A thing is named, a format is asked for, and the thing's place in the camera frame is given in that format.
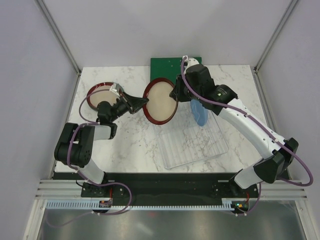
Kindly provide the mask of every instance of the metal frame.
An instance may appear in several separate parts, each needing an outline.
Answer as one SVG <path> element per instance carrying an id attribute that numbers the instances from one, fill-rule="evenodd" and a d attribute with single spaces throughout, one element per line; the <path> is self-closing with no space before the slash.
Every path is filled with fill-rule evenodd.
<path id="1" fill-rule="evenodd" d="M 82 188 L 76 185 L 75 180 L 41 180 L 36 197 L 30 214 L 30 218 L 25 230 L 24 240 L 36 240 L 40 233 L 41 223 L 44 217 L 44 211 L 48 200 L 68 200 L 83 202 L 85 200 L 95 201 L 102 200 L 102 198 L 83 198 L 81 197 Z M 230 201 L 243 201 L 243 198 L 223 198 L 222 201 L 228 204 Z M 288 184 L 286 182 L 277 180 L 273 184 L 261 184 L 261 198 L 260 201 L 295 201 L 298 209 L 298 215 L 303 226 L 306 239 L 316 240 L 319 238 L 317 232 L 317 225 L 315 221 L 310 218 L 311 209 L 307 198 L 307 194 L 302 187 Z M 83 209 L 83 205 L 79 204 L 73 209 Z M 207 210 L 217 210 L 215 208 L 208 208 Z"/>
<path id="2" fill-rule="evenodd" d="M 265 49 L 259 59 L 259 61 L 257 62 L 256 67 L 255 67 L 255 71 L 258 72 L 260 70 L 260 68 L 261 68 L 262 64 L 264 63 L 272 46 L 274 45 L 279 34 L 281 33 L 282 29 L 284 28 L 285 24 L 287 23 L 287 20 L 289 19 L 289 17 L 293 13 L 294 9 L 296 8 L 296 6 L 298 5 L 299 2 L 300 2 L 300 0 L 291 0 L 291 2 L 289 3 L 289 6 L 286 8 L 284 14 L 282 15 L 280 22 L 276 26 L 269 42 L 267 43 L 267 45 L 266 45 L 266 47 L 265 47 Z"/>
<path id="3" fill-rule="evenodd" d="M 73 69 L 75 70 L 75 72 L 79 76 L 81 74 L 81 69 L 80 69 L 79 65 L 77 64 L 74 56 L 72 55 L 66 41 L 64 40 L 64 37 L 62 36 L 57 24 L 55 23 L 47 5 L 44 3 L 43 0 L 35 0 L 35 3 L 40 8 L 45 20 L 47 21 L 48 25 L 50 26 L 50 28 L 52 30 L 54 36 L 56 37 L 56 39 L 58 40 L 59 44 L 61 45 L 63 51 L 67 55 L 70 63 L 72 64 Z"/>
<path id="4" fill-rule="evenodd" d="M 74 103 L 74 100 L 75 100 L 75 97 L 76 97 L 76 93 L 77 93 L 77 88 L 78 88 L 78 85 L 79 85 L 79 82 L 80 82 L 80 78 L 81 78 L 81 72 L 78 74 L 78 77 L 76 79 L 76 83 L 75 83 L 75 86 L 74 86 L 74 91 L 73 91 L 73 94 L 72 94 L 72 98 L 71 98 L 71 101 L 70 101 L 68 112 L 67 112 L 66 117 L 65 117 L 65 119 L 63 121 L 63 124 L 61 125 L 61 127 L 59 129 L 60 133 L 62 132 L 62 130 L 63 130 L 64 126 L 65 126 L 65 123 L 68 122 L 68 119 L 70 117 L 72 106 L 73 106 L 73 103 Z M 48 179 L 51 179 L 52 176 L 54 175 L 56 164 L 57 164 L 57 161 L 55 160 L 54 156 L 52 156 L 52 159 L 51 159 L 51 171 L 49 173 Z"/>
<path id="5" fill-rule="evenodd" d="M 268 41 L 259 61 L 257 62 L 256 66 L 252 68 L 252 75 L 257 87 L 257 91 L 259 94 L 259 98 L 261 100 L 262 108 L 264 115 L 266 117 L 267 125 L 277 131 L 277 126 L 274 122 L 272 112 L 268 105 L 268 100 L 264 91 L 264 86 L 259 78 L 258 72 L 263 65 L 268 53 L 272 49 L 275 41 L 277 40 L 279 34 L 283 30 L 287 20 L 292 15 L 294 9 L 298 5 L 300 0 L 291 0 L 290 4 L 288 5 L 285 13 L 283 14 L 280 22 L 278 23 L 275 31 L 273 32 L 270 40 Z M 39 6 L 40 10 L 42 11 L 46 21 L 48 22 L 51 30 L 53 31 L 56 39 L 58 40 L 59 44 L 61 45 L 62 49 L 65 51 L 70 63 L 72 64 L 74 70 L 78 74 L 77 83 L 75 86 L 75 91 L 72 96 L 72 101 L 69 106 L 68 114 L 66 121 L 69 118 L 72 103 L 74 101 L 74 97 L 76 94 L 76 89 L 79 83 L 79 79 L 81 76 L 81 69 L 77 64 L 76 60 L 74 59 L 67 43 L 65 42 L 57 24 L 55 23 L 48 7 L 44 3 L 44 0 L 35 0 L 36 4 Z M 55 164 L 53 164 L 52 173 L 49 176 L 51 178 L 53 174 Z M 80 197 L 81 188 L 75 184 L 74 180 L 41 180 L 39 184 L 39 188 L 36 193 L 36 197 L 32 206 L 31 214 L 27 223 L 27 227 L 25 229 L 25 234 L 23 236 L 24 240 L 35 240 L 37 239 L 41 227 L 41 222 L 44 217 L 44 210 L 47 205 L 48 200 L 74 200 L 74 201 L 82 201 L 85 198 Z M 261 201 L 283 201 L 283 200 L 291 200 L 295 201 L 296 207 L 298 210 L 298 215 L 301 220 L 301 224 L 303 226 L 305 235 L 307 240 L 320 240 L 319 230 L 313 216 L 313 212 L 311 210 L 310 203 L 308 201 L 306 192 L 303 188 L 297 187 L 294 185 L 287 184 L 282 181 L 276 181 L 274 184 L 267 184 L 262 183 L 262 192 L 261 192 Z M 243 199 L 237 198 L 224 198 L 224 201 L 237 201 Z"/>

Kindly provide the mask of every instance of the marble surface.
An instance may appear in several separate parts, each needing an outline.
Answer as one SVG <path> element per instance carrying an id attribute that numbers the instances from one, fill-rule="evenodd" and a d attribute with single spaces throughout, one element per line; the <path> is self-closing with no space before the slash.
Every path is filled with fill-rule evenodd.
<path id="1" fill-rule="evenodd" d="M 207 66 L 216 84 L 231 87 L 243 103 L 262 122 L 266 122 L 258 92 L 249 65 L 209 65 Z M 117 82 L 133 96 L 142 96 L 150 82 L 150 67 L 85 67 L 79 81 L 69 122 L 83 123 L 78 109 L 88 90 L 101 82 Z M 97 112 L 88 104 L 82 107 L 82 114 L 95 120 Z M 218 125 L 228 145 L 228 152 L 213 159 L 200 160 L 186 165 L 164 168 L 162 155 L 154 126 L 143 111 L 131 115 L 126 113 L 115 121 L 117 134 L 112 140 L 96 141 L 92 158 L 105 172 L 127 173 L 218 173 L 237 172 L 258 161 L 261 157 L 251 143 L 232 125 L 216 117 Z M 71 169 L 58 162 L 56 172 L 71 172 Z"/>

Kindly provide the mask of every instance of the clear plastic tray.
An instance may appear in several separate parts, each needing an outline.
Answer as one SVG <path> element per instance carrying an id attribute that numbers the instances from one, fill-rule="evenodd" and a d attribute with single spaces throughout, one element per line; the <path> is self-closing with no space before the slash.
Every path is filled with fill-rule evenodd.
<path id="1" fill-rule="evenodd" d="M 164 125 L 154 125 L 154 130 L 166 169 L 212 159 L 228 151 L 214 114 L 209 111 L 208 121 L 201 127 L 189 102 L 179 103 L 174 117 Z"/>

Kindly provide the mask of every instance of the green board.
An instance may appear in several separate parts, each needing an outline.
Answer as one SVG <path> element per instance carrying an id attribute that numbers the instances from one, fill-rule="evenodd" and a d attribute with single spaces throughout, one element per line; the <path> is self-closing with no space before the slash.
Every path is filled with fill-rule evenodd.
<path id="1" fill-rule="evenodd" d="M 193 57 L 202 63 L 201 57 Z M 160 57 L 150 60 L 150 82 L 157 78 L 166 78 L 176 84 L 180 72 L 181 57 Z"/>

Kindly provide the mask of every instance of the white enclosure wall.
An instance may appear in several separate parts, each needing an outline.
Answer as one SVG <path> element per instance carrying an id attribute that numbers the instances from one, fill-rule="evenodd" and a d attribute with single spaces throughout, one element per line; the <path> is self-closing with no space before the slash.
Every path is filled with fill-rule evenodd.
<path id="1" fill-rule="evenodd" d="M 320 223 L 320 1 L 301 0 L 259 72 L 280 134 L 299 142 L 314 176 L 306 189 Z M 297 161 L 294 179 L 308 180 Z"/>
<path id="2" fill-rule="evenodd" d="M 77 75 L 33 0 L 0 7 L 0 239 L 22 239 Z"/>
<path id="3" fill-rule="evenodd" d="M 82 67 L 259 60 L 290 0 L 43 0 Z"/>

